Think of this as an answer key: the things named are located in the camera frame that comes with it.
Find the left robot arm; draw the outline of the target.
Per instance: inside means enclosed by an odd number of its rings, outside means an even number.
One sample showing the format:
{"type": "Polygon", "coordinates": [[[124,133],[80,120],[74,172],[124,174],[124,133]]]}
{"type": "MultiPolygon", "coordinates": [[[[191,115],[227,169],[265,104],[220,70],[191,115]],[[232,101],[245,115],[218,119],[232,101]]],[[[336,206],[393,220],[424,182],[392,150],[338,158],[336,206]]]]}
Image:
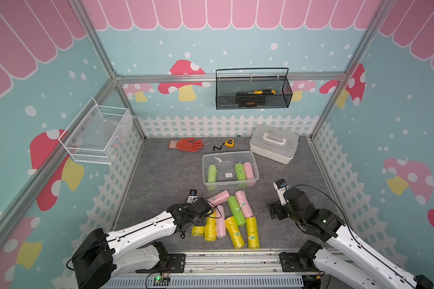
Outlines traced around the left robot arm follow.
{"type": "Polygon", "coordinates": [[[162,237],[185,233],[209,217],[216,207],[203,197],[174,204],[156,217],[111,232],[98,228],[89,233],[67,262],[80,289],[99,289],[110,278],[138,270],[158,272],[167,267],[169,255],[162,237]]]}

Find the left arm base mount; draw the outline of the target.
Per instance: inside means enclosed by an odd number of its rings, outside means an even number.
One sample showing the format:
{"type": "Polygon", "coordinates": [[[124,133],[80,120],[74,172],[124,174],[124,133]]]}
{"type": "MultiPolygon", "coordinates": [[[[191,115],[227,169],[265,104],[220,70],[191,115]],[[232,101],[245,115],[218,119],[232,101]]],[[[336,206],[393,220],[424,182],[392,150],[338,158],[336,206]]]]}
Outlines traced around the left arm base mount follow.
{"type": "Polygon", "coordinates": [[[135,270],[136,273],[184,272],[186,254],[170,254],[162,242],[154,242],[147,249],[153,250],[153,256],[156,256],[158,261],[152,268],[138,269],[135,270]]]}

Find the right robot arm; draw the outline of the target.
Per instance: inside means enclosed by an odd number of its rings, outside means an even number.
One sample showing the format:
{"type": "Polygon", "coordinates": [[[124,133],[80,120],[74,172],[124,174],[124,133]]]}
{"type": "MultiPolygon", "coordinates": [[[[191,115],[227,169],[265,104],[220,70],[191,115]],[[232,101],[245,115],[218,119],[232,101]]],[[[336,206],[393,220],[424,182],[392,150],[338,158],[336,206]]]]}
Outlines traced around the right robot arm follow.
{"type": "Polygon", "coordinates": [[[288,187],[284,179],[274,183],[279,200],[269,204],[271,219],[291,219],[303,233],[320,239],[350,259],[332,255],[322,245],[306,242],[298,251],[297,264],[305,270],[318,269],[356,289],[431,289],[424,275],[413,275],[366,244],[348,226],[345,216],[317,209],[300,185],[288,187]]]}

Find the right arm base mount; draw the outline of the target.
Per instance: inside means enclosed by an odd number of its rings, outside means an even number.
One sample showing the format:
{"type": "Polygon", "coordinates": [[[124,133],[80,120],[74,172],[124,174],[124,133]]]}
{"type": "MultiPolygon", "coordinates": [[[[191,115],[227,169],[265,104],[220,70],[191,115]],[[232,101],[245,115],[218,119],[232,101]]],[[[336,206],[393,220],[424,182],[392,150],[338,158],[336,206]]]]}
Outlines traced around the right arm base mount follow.
{"type": "Polygon", "coordinates": [[[315,266],[316,254],[323,249],[322,245],[308,240],[298,252],[281,252],[278,257],[284,273],[320,272],[315,266]]]}

